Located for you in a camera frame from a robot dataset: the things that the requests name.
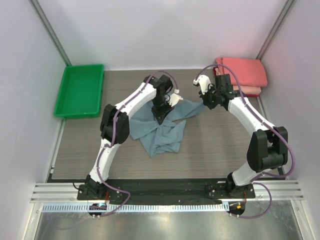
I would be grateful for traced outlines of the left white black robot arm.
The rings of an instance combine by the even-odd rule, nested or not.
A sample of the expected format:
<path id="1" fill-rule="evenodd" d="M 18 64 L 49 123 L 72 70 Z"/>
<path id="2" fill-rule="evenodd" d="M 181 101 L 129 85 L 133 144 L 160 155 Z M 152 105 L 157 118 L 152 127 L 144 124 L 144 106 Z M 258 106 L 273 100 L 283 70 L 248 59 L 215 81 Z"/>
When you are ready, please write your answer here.
<path id="1" fill-rule="evenodd" d="M 108 190 L 106 180 L 114 156 L 130 134 L 130 119 L 147 102 L 153 106 L 151 113 L 158 124 L 162 124 L 165 117 L 174 109 L 175 104 L 166 95 L 177 84 L 169 74 L 157 78 L 147 76 L 141 85 L 125 100 L 116 105 L 105 106 L 101 123 L 101 142 L 94 167 L 80 186 L 79 194 L 90 199 L 102 199 Z"/>

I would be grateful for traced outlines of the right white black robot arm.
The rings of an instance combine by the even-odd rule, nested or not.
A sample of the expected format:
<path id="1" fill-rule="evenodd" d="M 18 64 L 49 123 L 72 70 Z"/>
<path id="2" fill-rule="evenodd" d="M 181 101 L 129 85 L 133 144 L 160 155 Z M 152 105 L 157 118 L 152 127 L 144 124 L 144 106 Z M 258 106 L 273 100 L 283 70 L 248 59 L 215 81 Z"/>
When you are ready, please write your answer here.
<path id="1" fill-rule="evenodd" d="M 276 127 L 234 90 L 229 74 L 215 76 L 212 83 L 208 76 L 199 75 L 193 84 L 200 88 L 199 96 L 210 110 L 222 106 L 234 115 L 251 136 L 246 162 L 227 176 L 225 191 L 231 198 L 241 198 L 249 190 L 253 179 L 277 169 L 288 162 L 288 132 Z"/>

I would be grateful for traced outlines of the blue grey t shirt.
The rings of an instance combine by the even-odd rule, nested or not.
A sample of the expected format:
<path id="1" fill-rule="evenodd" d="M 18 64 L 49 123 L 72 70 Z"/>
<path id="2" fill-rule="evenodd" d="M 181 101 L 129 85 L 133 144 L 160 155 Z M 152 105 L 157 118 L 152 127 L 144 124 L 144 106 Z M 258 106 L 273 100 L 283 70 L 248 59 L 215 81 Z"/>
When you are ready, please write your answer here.
<path id="1" fill-rule="evenodd" d="M 153 158 L 165 152 L 178 153 L 183 141 L 187 119 L 205 109 L 201 102 L 183 100 L 159 124 L 152 114 L 153 103 L 148 101 L 129 120 L 130 136 L 140 140 L 148 155 Z"/>

